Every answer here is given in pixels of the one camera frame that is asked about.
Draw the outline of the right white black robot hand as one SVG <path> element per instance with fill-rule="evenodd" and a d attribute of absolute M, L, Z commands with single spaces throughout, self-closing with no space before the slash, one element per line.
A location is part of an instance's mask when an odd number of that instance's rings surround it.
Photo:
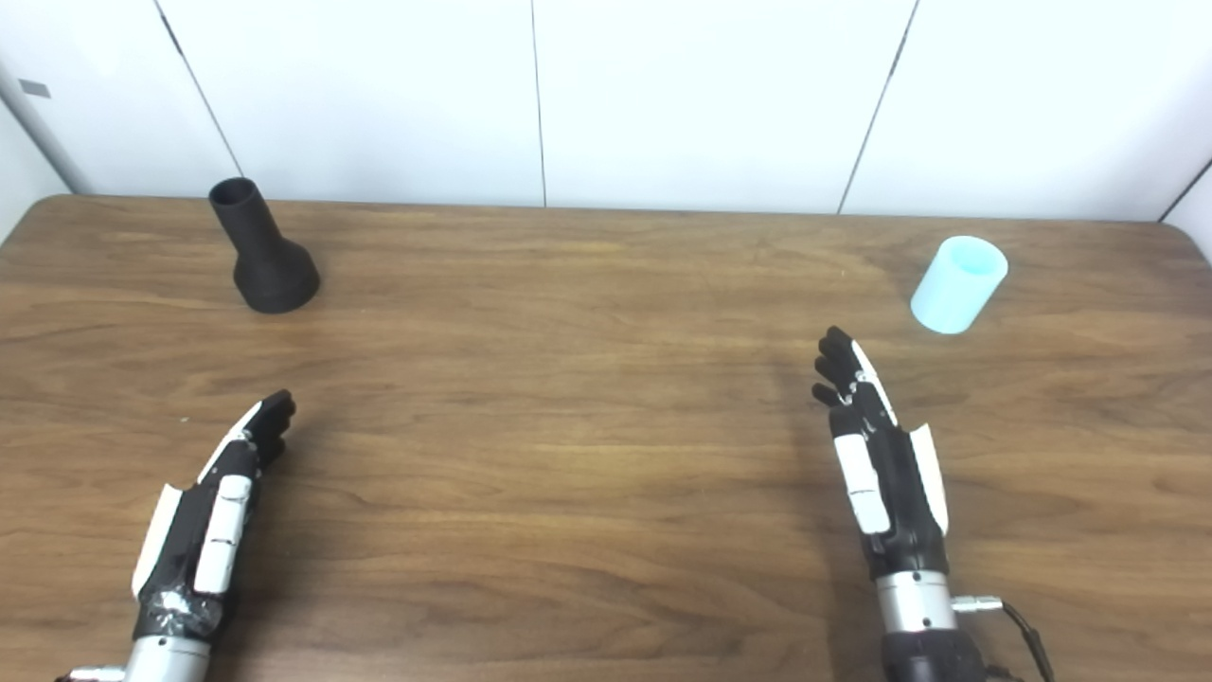
<path fill-rule="evenodd" d="M 846 495 L 861 527 L 873 580 L 904 571 L 951 571 L 945 535 L 951 526 L 934 432 L 907 430 L 861 342 L 830 327 L 822 336 L 813 397 L 827 406 Z"/>

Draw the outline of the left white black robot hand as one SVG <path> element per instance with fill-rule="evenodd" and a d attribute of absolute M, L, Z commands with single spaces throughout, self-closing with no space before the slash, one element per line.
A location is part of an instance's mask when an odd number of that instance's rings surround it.
<path fill-rule="evenodd" d="M 233 617 L 235 564 L 261 478 L 286 449 L 295 417 L 286 389 L 269 394 L 221 439 L 189 488 L 164 485 L 135 562 L 133 640 L 212 646 Z"/>

